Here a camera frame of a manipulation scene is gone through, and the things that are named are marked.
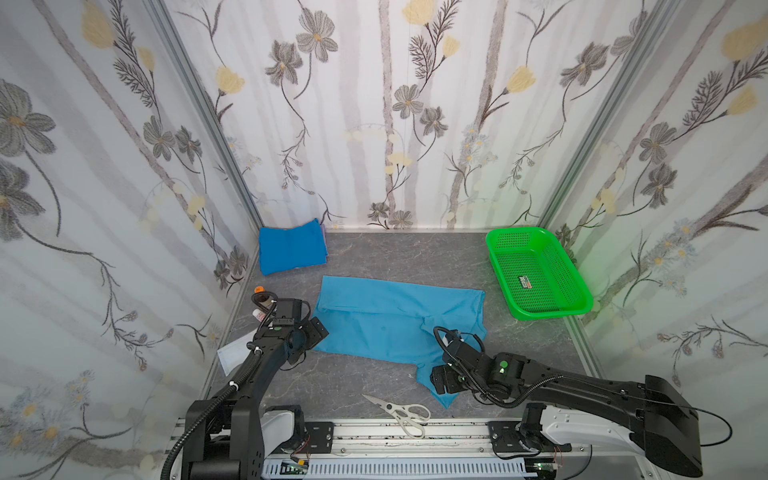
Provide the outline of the teal t-shirt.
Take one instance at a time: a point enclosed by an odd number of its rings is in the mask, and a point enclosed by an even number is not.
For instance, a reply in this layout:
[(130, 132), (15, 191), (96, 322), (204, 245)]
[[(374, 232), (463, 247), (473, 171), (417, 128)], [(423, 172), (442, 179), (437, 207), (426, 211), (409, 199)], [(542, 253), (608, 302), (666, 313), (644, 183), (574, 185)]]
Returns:
[(484, 339), (485, 293), (374, 279), (326, 276), (315, 316), (328, 331), (319, 351), (417, 367), (417, 382), (449, 408), (454, 394), (430, 381), (443, 351), (433, 329), (445, 327)]

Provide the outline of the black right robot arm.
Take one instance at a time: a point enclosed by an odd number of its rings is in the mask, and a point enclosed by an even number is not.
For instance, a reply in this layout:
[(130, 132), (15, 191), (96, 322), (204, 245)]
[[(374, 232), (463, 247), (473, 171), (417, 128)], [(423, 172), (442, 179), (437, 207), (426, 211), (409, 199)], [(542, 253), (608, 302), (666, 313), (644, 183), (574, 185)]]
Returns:
[(511, 353), (491, 358), (457, 330), (436, 326), (433, 334), (445, 361), (431, 374), (437, 393), (468, 390), (508, 409), (527, 400), (575, 409), (627, 428), (630, 443), (656, 466), (691, 478), (703, 475), (703, 410), (690, 405), (665, 379), (647, 375), (636, 383), (570, 374)]

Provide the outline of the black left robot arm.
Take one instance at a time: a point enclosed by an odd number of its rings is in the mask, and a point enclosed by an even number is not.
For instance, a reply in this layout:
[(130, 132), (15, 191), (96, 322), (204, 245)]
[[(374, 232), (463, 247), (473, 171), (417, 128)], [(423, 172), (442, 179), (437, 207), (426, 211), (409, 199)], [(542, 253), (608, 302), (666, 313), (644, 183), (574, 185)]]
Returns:
[(272, 452), (260, 414), (264, 394), (284, 364), (297, 364), (328, 331), (305, 300), (261, 291), (253, 293), (251, 301), (262, 318), (246, 338), (246, 356), (224, 387), (190, 405), (184, 431), (161, 467), (162, 479), (172, 477), (175, 465), (181, 479), (262, 477)]

